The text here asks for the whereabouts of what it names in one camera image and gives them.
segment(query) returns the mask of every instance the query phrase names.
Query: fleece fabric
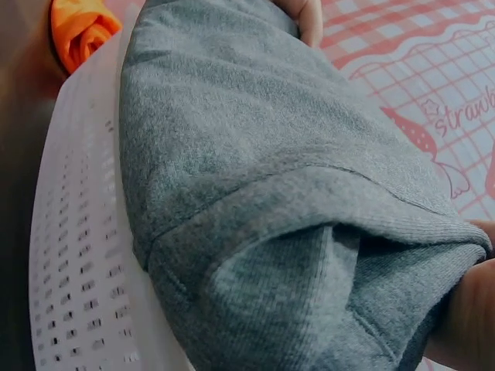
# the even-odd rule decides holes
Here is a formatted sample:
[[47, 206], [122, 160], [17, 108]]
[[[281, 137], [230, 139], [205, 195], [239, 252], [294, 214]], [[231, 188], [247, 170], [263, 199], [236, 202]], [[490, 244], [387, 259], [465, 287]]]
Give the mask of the fleece fabric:
[[265, 0], [148, 0], [121, 75], [134, 252], [196, 370], [413, 370], [490, 242]]

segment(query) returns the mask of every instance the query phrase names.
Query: white plastic basket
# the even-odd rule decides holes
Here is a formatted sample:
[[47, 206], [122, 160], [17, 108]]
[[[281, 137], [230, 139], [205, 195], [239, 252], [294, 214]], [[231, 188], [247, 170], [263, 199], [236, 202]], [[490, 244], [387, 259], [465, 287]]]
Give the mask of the white plastic basket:
[[188, 370], [131, 252], [118, 146], [125, 27], [62, 87], [39, 171], [29, 311], [39, 371]]

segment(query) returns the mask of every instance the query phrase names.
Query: orange cloth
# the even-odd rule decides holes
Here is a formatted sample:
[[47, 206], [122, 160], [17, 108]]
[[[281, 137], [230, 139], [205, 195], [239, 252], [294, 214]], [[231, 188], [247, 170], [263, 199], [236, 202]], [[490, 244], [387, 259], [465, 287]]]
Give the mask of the orange cloth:
[[101, 0], [53, 0], [50, 19], [56, 52], [69, 73], [122, 27]]

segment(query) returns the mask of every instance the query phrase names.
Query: finger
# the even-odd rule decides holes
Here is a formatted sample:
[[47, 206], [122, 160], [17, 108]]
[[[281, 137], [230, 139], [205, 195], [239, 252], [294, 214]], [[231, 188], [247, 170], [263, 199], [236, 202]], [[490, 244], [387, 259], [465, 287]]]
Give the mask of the finger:
[[317, 47], [323, 38], [323, 14], [320, 0], [306, 0], [306, 3], [299, 13], [299, 31], [301, 41], [311, 46]]
[[471, 220], [470, 222], [482, 229], [492, 241], [492, 245], [495, 245], [495, 222], [487, 222], [484, 220]]
[[318, 46], [323, 37], [323, 14], [320, 0], [272, 0], [289, 17], [299, 22], [301, 40]]

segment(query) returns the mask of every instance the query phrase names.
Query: pink gingham pattern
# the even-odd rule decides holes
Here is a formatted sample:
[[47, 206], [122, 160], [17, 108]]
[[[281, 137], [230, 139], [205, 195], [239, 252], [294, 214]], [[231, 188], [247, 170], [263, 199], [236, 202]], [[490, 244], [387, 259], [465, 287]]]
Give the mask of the pink gingham pattern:
[[[323, 52], [430, 157], [465, 219], [495, 220], [495, 0], [323, 0]], [[424, 359], [418, 370], [445, 368]]]

